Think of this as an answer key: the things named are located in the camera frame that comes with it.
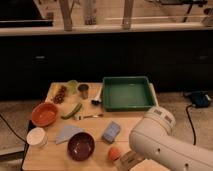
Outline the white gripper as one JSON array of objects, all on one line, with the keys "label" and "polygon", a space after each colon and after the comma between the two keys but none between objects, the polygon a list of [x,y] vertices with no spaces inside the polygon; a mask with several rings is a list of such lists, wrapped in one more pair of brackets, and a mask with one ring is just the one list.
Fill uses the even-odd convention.
[{"label": "white gripper", "polygon": [[129,151],[115,161],[115,166],[118,171],[130,171],[143,160],[144,158],[141,155],[134,151]]}]

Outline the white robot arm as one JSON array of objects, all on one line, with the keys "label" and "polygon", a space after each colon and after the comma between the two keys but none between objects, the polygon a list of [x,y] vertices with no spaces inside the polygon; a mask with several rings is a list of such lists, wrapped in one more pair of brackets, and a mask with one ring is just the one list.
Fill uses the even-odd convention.
[{"label": "white robot arm", "polygon": [[213,151],[173,138],[175,123],[168,110],[151,107],[131,130],[130,151],[118,160],[117,170],[129,171],[148,159],[171,171],[213,171]]}]

